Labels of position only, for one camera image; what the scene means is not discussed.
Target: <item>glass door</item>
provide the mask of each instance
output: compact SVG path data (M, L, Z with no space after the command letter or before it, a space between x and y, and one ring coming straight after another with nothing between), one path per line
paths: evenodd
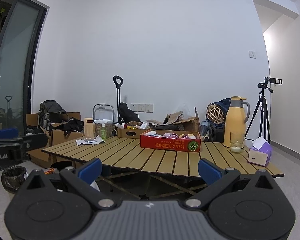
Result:
M15 0L0 35L0 129L25 134L35 51L46 9Z

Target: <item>metal screw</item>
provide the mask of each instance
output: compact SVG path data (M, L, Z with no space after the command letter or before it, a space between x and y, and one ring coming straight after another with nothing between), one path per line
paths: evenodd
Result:
M109 198L104 198L98 201L98 205L101 207L111 207L114 205L114 201Z
M186 205L189 207L198 207L201 205L201 201L196 198L190 198L186 201Z

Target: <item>yellow thermos jug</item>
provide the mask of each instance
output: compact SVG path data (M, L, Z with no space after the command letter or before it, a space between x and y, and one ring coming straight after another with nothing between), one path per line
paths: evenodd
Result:
M231 97L230 108L226 116L226 127L225 127L225 137L223 144L226 147L230 147L230 133L241 133L246 132L246 122L250 115L250 105L248 102L243 102L242 100L247 100L242 97ZM244 112L243 105L247 105L248 113L247 116Z

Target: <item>blue gripper pad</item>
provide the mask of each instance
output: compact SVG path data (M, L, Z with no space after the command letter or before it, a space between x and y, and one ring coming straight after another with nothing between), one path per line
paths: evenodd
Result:
M101 175L102 163L99 158L95 158L76 170L79 179L82 179L89 185Z
M201 159L198 163L200 177L208 184L216 182L223 176L223 170L206 159Z
M19 136L18 129L10 128L0 130L0 139L13 139Z

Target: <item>door frame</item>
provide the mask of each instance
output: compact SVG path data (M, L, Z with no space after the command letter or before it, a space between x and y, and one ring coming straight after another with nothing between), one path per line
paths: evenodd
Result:
M24 79L23 79L23 127L24 127L24 132L26 133L26 114L31 113L31 88L32 88L32 76L33 76L33 68L34 68L34 60L35 60L35 55L38 47L38 41L42 29L42 25L47 13L47 9L35 2L32 2L30 0L14 0L7 18L4 22L3 28L1 30L1 35L0 35L0 48L2 45L2 40L4 37L4 33L7 29L8 22L11 18L11 15L14 11L14 8L17 4L17 2L22 2L28 6L31 6L32 8L36 8L39 10L35 25L34 25L34 32L33 35L31 36L30 43L29 43L29 48L28 48L28 53L26 57L26 64L25 64L25 73L24 73Z

